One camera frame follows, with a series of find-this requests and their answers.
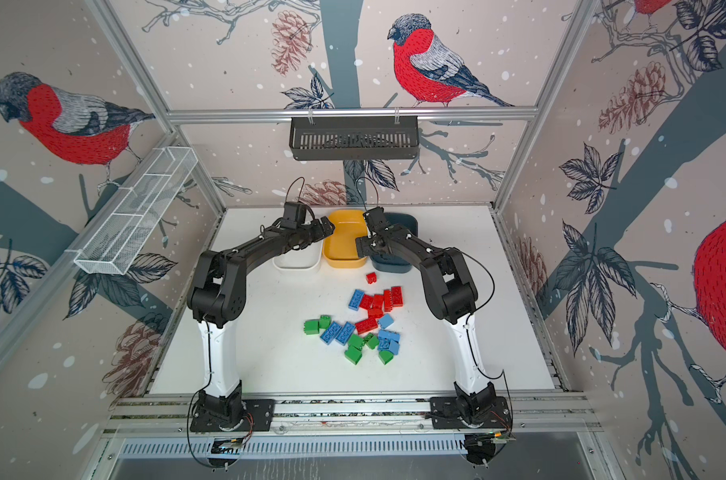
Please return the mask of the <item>blue long lego brick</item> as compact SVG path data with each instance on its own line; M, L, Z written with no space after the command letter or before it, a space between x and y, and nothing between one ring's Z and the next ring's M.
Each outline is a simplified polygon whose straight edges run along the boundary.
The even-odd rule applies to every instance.
M361 302L365 296L365 292L360 289L356 289L348 304L348 308L353 311L357 311L360 308Z
M342 345L346 345L352 335L355 333L356 327L353 323L347 322L345 323L341 329L339 330L338 334L335 337L335 341Z
M342 330L342 326L332 321L329 326L323 331L323 333L320 336L320 339L326 344L329 345L339 334L339 332Z

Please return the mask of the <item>red long lego brick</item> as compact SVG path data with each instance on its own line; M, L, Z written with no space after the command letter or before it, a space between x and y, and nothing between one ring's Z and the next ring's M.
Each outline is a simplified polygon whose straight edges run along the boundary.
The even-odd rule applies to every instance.
M364 294L359 306L368 311L375 310L383 313L390 312L393 308L392 292L390 290L385 290L382 294Z

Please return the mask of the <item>green small lego brick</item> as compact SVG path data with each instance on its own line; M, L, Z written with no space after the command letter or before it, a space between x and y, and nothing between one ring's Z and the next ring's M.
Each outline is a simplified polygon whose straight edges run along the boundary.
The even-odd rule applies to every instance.
M326 330L330 327L332 319L329 315L321 315L319 319L319 327L322 330Z

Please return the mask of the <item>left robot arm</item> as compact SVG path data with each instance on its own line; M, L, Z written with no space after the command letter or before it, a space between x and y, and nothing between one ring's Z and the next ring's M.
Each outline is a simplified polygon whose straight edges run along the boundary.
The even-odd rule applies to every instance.
M283 214L238 246L203 252L195 268L187 307L199 325L208 379L198 391L197 410L230 424L246 415L242 380L235 367L236 321L247 303L247 276L264 263L304 250L335 231L302 202L288 202Z

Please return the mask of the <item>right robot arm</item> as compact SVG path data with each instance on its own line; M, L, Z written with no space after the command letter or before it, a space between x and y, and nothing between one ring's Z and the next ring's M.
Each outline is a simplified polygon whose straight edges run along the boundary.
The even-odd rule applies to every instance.
M468 425L483 423L497 394L479 355L475 329L478 290L463 252L433 246L405 226L390 223L381 207L366 210L363 217L368 234L355 239L357 253L362 257L396 256L419 271L426 304L449 332L458 417Z

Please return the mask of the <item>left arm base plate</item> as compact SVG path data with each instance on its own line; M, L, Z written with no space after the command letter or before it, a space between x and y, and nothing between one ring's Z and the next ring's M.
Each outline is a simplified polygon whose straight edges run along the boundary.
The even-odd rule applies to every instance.
M273 399L225 399L204 394L196 400L190 416L194 433L266 432L270 430Z

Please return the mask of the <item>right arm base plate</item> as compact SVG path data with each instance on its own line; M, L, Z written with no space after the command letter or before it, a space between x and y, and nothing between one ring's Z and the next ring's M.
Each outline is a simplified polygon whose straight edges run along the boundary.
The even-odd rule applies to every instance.
M502 396L486 398L480 403L458 397L432 397L425 418L436 430L508 430L512 424L511 409Z

